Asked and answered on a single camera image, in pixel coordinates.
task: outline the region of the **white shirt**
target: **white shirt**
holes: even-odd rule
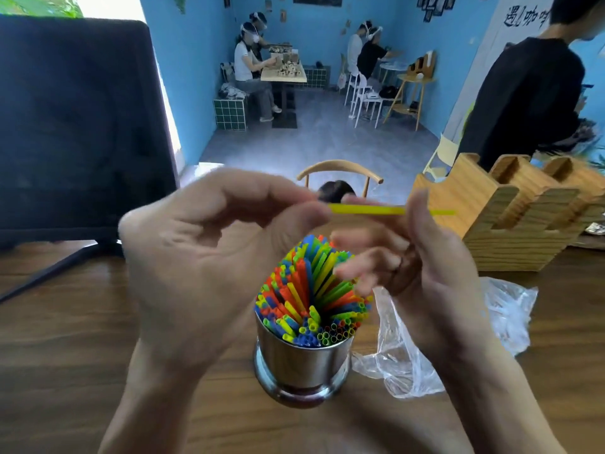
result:
[[[357,33],[354,33],[349,40],[349,49],[347,50],[347,63],[349,71],[357,71],[357,58],[361,54],[361,48],[364,47],[364,42]]]
[[[252,63],[258,62],[254,54],[248,54],[248,49],[243,41],[240,41],[235,47],[235,57],[233,59],[233,68],[236,81],[248,81],[252,79],[252,72],[244,63],[243,57],[250,57]]]

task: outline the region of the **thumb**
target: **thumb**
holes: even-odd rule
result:
[[[423,261],[436,258],[442,248],[443,232],[428,210],[428,189],[414,191],[405,206],[410,241]]]
[[[328,205],[310,201],[285,209],[246,248],[242,261],[254,279],[264,281],[285,255],[312,230],[326,224],[331,216]]]

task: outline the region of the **table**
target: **table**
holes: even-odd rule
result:
[[[303,66],[299,63],[298,68],[301,72],[300,76],[280,76],[279,69],[276,68],[263,68],[261,73],[261,81],[269,81],[275,83],[281,83],[281,106],[282,113],[277,115],[273,121],[273,127],[279,129],[296,129],[297,116],[294,111],[288,110],[288,99],[287,99],[287,84],[304,84],[307,82],[307,74],[304,71]]]
[[[380,81],[380,75],[382,73],[382,70],[384,70],[384,76],[382,77],[382,84],[386,83],[387,81],[387,76],[389,75],[390,71],[406,71],[408,69],[408,65],[405,65],[403,62],[390,62],[390,61],[386,61],[386,62],[382,62],[380,64],[380,70],[378,71],[378,80]]]
[[[238,225],[226,232],[257,230]],[[25,244],[0,254],[0,290],[83,244]],[[573,454],[602,453],[605,444],[604,272],[602,252],[567,249],[540,274],[492,274],[540,287],[532,346],[519,362]],[[96,452],[137,337],[131,301],[124,261],[106,257],[0,306],[0,452]],[[354,350],[376,350],[376,321],[359,330]],[[318,408],[279,405],[253,375],[254,340],[251,322],[204,377],[185,453],[471,453],[444,393],[399,401],[381,381],[352,372]]]
[[[382,123],[386,123],[389,119],[389,116],[391,115],[391,112],[396,111],[397,113],[409,114],[416,118],[416,130],[418,130],[418,126],[420,125],[420,113],[422,112],[422,101],[424,100],[424,88],[428,83],[435,82],[435,78],[418,79],[415,75],[407,74],[398,75],[397,78],[401,80],[401,87],[399,88],[397,96],[395,97],[395,100],[393,100],[393,103],[389,108],[389,112],[387,113],[387,116],[386,118],[384,118],[384,121],[382,121]],[[404,103],[405,83],[412,83],[414,85],[414,88],[412,89],[412,102],[416,97],[416,90],[418,89],[418,86],[420,86],[420,100],[418,101],[418,110],[410,108],[409,105]]]

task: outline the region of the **stainless steel cup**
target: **stainless steel cup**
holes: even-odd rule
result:
[[[342,387],[350,370],[353,338],[309,349],[283,341],[256,316],[254,371],[262,388],[292,407],[320,405]]]

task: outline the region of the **white banner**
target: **white banner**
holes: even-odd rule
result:
[[[443,135],[459,142],[462,127],[483,80],[508,43],[537,36],[548,27],[553,0],[500,0],[477,50]]]

